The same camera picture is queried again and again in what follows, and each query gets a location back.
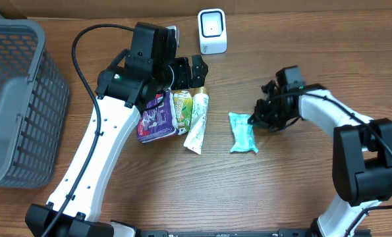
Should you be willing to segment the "green snack pouch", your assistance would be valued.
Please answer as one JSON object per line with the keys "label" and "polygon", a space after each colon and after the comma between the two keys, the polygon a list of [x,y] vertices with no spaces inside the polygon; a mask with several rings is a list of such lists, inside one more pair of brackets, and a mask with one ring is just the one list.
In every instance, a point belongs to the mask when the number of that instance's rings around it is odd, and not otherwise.
{"label": "green snack pouch", "polygon": [[181,90],[173,95],[173,101],[178,123],[178,135],[183,135],[190,130],[193,98],[189,91]]}

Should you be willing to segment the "white tube gold cap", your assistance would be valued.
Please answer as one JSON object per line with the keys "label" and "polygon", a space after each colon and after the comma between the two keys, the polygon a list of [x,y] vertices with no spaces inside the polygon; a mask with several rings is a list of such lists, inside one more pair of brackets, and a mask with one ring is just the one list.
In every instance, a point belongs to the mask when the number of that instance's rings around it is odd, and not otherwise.
{"label": "white tube gold cap", "polygon": [[206,131],[208,117],[208,107],[208,90],[205,87],[196,88],[193,96],[190,131],[184,141],[184,146],[198,155],[202,153],[202,145],[204,142],[204,134]]}

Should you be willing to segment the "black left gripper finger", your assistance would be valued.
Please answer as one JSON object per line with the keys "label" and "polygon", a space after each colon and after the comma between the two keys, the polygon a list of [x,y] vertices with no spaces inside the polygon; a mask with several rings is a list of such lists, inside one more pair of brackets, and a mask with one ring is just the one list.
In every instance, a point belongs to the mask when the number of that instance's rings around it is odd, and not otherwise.
{"label": "black left gripper finger", "polygon": [[205,74],[194,74],[192,76],[191,88],[201,88],[205,85],[206,75]]}
{"label": "black left gripper finger", "polygon": [[201,55],[192,56],[192,74],[193,75],[207,75],[208,65],[204,62]]}

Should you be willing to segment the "purple snack packet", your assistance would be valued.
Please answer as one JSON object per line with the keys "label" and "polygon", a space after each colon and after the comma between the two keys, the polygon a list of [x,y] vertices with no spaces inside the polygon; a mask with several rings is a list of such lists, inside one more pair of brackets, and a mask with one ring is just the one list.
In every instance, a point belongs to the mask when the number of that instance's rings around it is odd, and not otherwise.
{"label": "purple snack packet", "polygon": [[136,129],[140,142],[148,143],[178,133],[173,94],[169,90],[156,95],[155,99],[148,103],[147,109]]}

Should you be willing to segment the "teal packet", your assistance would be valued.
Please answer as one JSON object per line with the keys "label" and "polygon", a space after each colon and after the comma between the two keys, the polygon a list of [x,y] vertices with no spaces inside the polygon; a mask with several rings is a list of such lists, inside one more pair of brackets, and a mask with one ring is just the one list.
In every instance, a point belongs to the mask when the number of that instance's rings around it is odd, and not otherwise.
{"label": "teal packet", "polygon": [[230,152],[258,152],[254,139],[253,126],[248,123],[250,115],[240,113],[229,113],[231,130],[233,132],[235,143]]}

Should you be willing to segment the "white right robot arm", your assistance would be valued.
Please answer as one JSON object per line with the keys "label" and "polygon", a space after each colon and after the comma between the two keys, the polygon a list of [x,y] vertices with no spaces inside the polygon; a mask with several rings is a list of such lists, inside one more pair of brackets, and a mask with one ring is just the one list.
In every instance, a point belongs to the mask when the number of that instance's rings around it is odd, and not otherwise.
{"label": "white right robot arm", "polygon": [[321,84],[308,85],[297,66],[284,67],[261,87],[248,123],[271,132],[310,121],[333,141],[335,197],[305,236],[355,236],[371,211],[392,209],[392,121],[362,115]]}

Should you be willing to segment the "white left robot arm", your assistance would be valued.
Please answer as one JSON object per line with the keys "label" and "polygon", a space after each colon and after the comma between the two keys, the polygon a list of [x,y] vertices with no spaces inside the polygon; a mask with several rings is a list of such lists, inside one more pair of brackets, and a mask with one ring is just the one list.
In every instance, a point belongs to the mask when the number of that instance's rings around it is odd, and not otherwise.
{"label": "white left robot arm", "polygon": [[176,26],[139,22],[132,42],[98,76],[88,93],[92,115],[72,162],[45,205],[29,207],[25,221],[34,236],[123,236],[140,231],[119,221],[100,221],[107,184],[123,149],[145,111],[155,109],[167,90],[204,85],[208,66],[200,55],[176,56]]}

